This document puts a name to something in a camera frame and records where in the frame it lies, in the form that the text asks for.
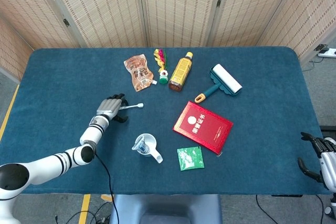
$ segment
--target power strip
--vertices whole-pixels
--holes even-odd
[[[319,57],[330,57],[330,58],[336,58],[336,48],[329,48],[328,51],[326,51],[323,54],[318,54]]]

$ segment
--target black cable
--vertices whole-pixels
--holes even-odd
[[[323,62],[323,60],[324,60],[324,57],[322,57],[322,60],[320,60],[320,61],[313,61],[313,60],[311,60],[311,61],[314,62],[314,63],[321,63],[321,62]]]
[[[310,70],[314,69],[314,67],[315,67],[314,61],[310,60],[309,62],[313,63],[313,66],[310,69],[303,70],[302,72],[306,72],[306,71],[310,71]]]
[[[279,223],[277,223],[268,213],[266,213],[265,212],[265,210],[263,210],[262,208],[261,208],[261,206],[259,205],[259,202],[258,202],[258,195],[256,194],[256,202],[257,202],[257,205],[258,205],[258,207],[269,217],[269,218],[271,218],[271,220],[272,221],[274,221],[274,223],[276,223],[276,224],[279,224]]]
[[[324,216],[324,205],[323,205],[322,199],[317,194],[315,194],[315,195],[316,195],[316,197],[319,198],[319,200],[321,201],[321,205],[322,205],[322,215],[321,215],[321,221],[320,221],[320,224],[322,224],[322,222],[323,222],[323,216]]]
[[[102,222],[102,220],[99,220],[100,222],[97,222],[97,224],[107,224],[109,221],[110,221],[110,217],[111,215],[108,215],[106,218],[105,218],[105,221]]]
[[[88,212],[88,213],[92,214],[95,221],[97,222],[97,219],[96,219],[95,215],[92,212],[86,210],[86,211],[79,211],[79,212],[75,213],[73,216],[71,216],[71,218],[65,224],[68,224],[76,215],[81,214],[82,212]]]
[[[313,63],[313,66],[311,68],[309,68],[309,69],[303,70],[302,72],[306,72],[306,71],[312,70],[315,67],[315,63],[321,63],[321,62],[323,62],[323,60],[324,60],[324,57],[322,57],[322,60],[320,60],[320,61],[310,60],[309,62]]]
[[[118,214],[118,211],[117,211],[117,207],[115,206],[115,203],[114,203],[114,197],[113,197],[113,190],[112,190],[112,186],[111,186],[111,174],[108,170],[108,168],[106,167],[106,165],[104,164],[104,162],[100,159],[100,157],[97,155],[96,153],[96,157],[97,159],[99,160],[99,162],[102,164],[102,166],[105,168],[106,172],[107,172],[107,175],[109,176],[109,187],[110,187],[110,194],[111,194],[111,197],[112,197],[112,203],[113,203],[113,207],[116,211],[116,214],[117,214],[117,220],[118,220],[118,224],[119,224],[119,214]]]
[[[105,202],[103,205],[101,205],[101,206],[98,208],[98,210],[94,213],[94,216],[96,216],[97,213],[99,212],[99,210],[100,210],[103,206],[105,206],[106,204],[109,204],[109,202]]]

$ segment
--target green packet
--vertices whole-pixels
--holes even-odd
[[[202,151],[199,146],[177,149],[181,170],[204,168]]]

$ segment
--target blue tablecloth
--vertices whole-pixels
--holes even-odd
[[[301,156],[319,170],[311,145],[300,132],[320,135],[296,54],[286,47],[166,48],[168,72],[191,51],[192,70],[181,92],[151,85],[135,92],[123,61],[144,53],[158,80],[154,48],[40,49],[30,57],[0,143],[0,164],[30,162],[79,145],[100,102],[125,93],[142,109],[121,111],[125,124],[112,122],[98,153],[113,177],[116,194],[317,194],[327,191],[304,176]],[[197,146],[172,131],[189,100],[210,87],[209,70],[222,64],[242,84],[236,96],[216,91],[201,106],[234,123],[217,157],[202,147],[204,169],[180,171],[178,148]],[[158,164],[131,150],[141,133],[153,134],[163,156]],[[108,193],[98,160],[74,168],[26,193]]]

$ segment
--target red certificate cover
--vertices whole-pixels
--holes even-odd
[[[220,154],[233,123],[188,102],[173,130]]]

